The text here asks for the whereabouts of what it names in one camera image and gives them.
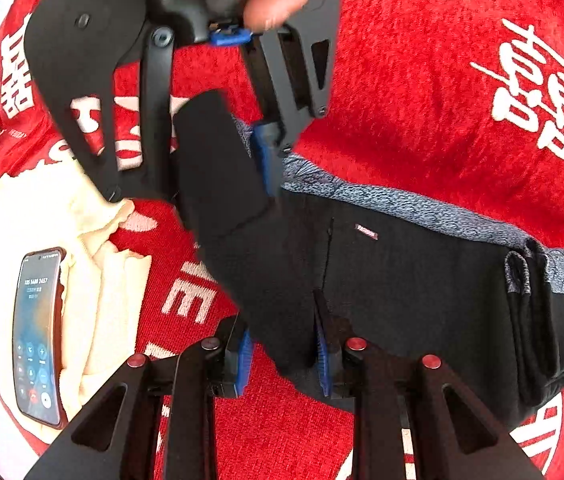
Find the black cloth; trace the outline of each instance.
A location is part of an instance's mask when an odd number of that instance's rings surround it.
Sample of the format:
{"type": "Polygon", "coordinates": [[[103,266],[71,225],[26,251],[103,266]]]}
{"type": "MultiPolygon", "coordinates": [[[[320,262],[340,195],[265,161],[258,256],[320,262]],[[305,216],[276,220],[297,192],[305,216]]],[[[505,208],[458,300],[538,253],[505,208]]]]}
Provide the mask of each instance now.
{"type": "Polygon", "coordinates": [[[539,246],[464,240],[308,194],[273,202],[228,113],[209,113],[218,99],[176,115],[182,207],[201,259],[300,391],[323,400],[315,288],[385,351],[440,356],[510,429],[564,388],[564,294],[545,282],[539,246]]]}

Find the red fabric surface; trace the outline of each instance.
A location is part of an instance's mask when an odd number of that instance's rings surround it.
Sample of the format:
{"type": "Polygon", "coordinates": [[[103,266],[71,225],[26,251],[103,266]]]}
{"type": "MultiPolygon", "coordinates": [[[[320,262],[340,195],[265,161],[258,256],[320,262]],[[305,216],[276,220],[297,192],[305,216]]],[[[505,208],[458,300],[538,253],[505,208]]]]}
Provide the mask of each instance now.
{"type": "MultiPolygon", "coordinates": [[[[16,0],[0,29],[0,175],[71,156],[27,80],[21,35],[38,1],[16,0]]],[[[536,103],[537,131],[495,121],[494,95],[500,87],[511,91],[511,80],[503,84],[470,65],[506,76],[502,44],[524,39],[502,19],[524,29],[533,25],[537,37],[564,58],[564,0],[343,0],[331,110],[304,134],[299,152],[347,180],[426,194],[516,224],[547,245],[564,246],[564,158],[537,147],[552,116],[536,103]]],[[[515,44],[514,51],[522,53],[515,44]]],[[[535,62],[542,83],[520,72],[517,79],[525,92],[539,89],[542,102],[555,110],[549,76],[564,67],[546,49],[536,45],[536,51],[546,58],[545,64],[535,62]]],[[[537,73],[529,75],[538,80],[537,73]]],[[[179,51],[171,93],[186,97],[209,88],[226,89],[239,117],[258,117],[236,50],[179,51]]],[[[127,98],[115,110],[116,135],[126,141],[118,145],[121,158],[134,158],[139,148],[137,91],[137,65],[117,70],[114,92],[127,98]]],[[[517,100],[528,103],[523,94],[517,100]]],[[[83,102],[75,108],[82,109],[82,124],[97,146],[97,106],[83,102]]],[[[153,256],[138,351],[179,352],[235,312],[203,277],[192,240],[168,206],[136,201],[136,213],[112,241],[153,256]],[[186,294],[195,297],[188,309],[186,294]]],[[[165,429],[162,421],[162,436],[165,429]]],[[[516,435],[547,478],[564,479],[564,391],[516,435]]],[[[44,446],[27,437],[42,452],[44,446]]],[[[340,480],[351,447],[351,416],[296,393],[259,349],[245,397],[217,403],[217,452],[225,480],[340,480]]]]}

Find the gray patterned fabric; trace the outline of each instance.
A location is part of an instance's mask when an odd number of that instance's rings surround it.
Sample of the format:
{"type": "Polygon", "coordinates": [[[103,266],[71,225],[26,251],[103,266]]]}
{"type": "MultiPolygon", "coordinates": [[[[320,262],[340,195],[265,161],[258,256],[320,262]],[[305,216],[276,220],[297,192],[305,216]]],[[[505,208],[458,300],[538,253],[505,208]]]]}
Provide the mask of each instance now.
{"type": "MultiPolygon", "coordinates": [[[[240,133],[243,139],[248,137],[248,133],[243,130],[240,133]]],[[[530,293],[528,267],[522,255],[536,260],[543,258],[546,261],[545,280],[551,284],[551,290],[555,294],[564,294],[564,249],[546,248],[511,224],[416,193],[351,184],[295,153],[287,157],[284,164],[282,187],[288,191],[341,200],[401,218],[448,236],[514,249],[505,261],[505,274],[510,292],[530,293]],[[518,264],[515,264],[512,258],[519,260],[518,264]]]]}
{"type": "Polygon", "coordinates": [[[240,134],[240,138],[242,139],[242,143],[246,148],[247,153],[251,156],[251,143],[249,139],[251,139],[251,134],[253,133],[253,129],[244,121],[239,119],[233,118],[233,122],[235,123],[235,127],[238,129],[238,134],[240,134]]]}

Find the phone screen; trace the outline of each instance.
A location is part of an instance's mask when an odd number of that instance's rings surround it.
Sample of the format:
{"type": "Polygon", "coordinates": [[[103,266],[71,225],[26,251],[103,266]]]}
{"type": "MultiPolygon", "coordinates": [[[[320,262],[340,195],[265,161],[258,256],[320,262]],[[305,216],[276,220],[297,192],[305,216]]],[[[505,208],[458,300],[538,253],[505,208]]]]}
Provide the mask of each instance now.
{"type": "Polygon", "coordinates": [[[13,314],[13,377],[18,408],[55,427],[60,425],[54,317],[61,259],[58,249],[24,257],[13,314]]]}

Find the finger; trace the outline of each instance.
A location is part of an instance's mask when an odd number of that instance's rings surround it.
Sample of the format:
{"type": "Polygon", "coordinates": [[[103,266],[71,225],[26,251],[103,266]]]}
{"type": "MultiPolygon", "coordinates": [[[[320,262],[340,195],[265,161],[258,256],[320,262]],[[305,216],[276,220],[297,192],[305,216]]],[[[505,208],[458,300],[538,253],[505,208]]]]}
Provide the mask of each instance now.
{"type": "Polygon", "coordinates": [[[308,0],[249,0],[244,8],[244,25],[254,31],[282,25],[308,0]]]}

